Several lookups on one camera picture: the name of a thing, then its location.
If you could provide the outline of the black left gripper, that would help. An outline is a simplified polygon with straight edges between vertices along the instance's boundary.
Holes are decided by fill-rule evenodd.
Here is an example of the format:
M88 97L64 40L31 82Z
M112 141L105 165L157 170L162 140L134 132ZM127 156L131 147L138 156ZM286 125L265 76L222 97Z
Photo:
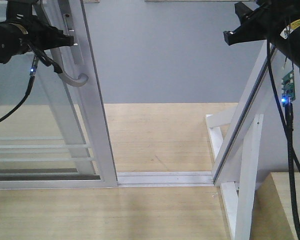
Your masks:
M41 0L9 0L5 22L17 27L25 39L42 51L71 47L75 43L73 36L50 25Z

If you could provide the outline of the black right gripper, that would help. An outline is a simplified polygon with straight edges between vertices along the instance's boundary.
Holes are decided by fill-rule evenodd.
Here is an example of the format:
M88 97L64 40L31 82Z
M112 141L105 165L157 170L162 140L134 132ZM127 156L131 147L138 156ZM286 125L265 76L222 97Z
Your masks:
M279 21L293 5L292 0L257 0L258 8L250 9L242 1L234 4L240 26L235 30L224 31L224 41L229 45L265 40L269 35L269 28Z

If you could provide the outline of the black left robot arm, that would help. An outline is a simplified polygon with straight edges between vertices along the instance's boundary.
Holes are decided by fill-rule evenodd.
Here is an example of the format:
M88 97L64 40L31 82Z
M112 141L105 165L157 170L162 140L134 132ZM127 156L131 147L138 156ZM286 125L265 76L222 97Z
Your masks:
M5 20L0 22L0 64L6 64L15 55L34 52L46 66L53 64L45 53L59 47L71 47L75 40L43 19L33 14L33 7L42 9L38 0L9 0Z

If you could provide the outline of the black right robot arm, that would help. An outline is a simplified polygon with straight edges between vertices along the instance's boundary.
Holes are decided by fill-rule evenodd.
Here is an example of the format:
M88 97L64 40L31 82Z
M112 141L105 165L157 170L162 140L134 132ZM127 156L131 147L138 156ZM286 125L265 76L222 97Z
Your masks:
M238 43L268 40L290 59L300 74L300 0L257 0L258 8L243 2L234 5L240 26L224 31L225 42Z

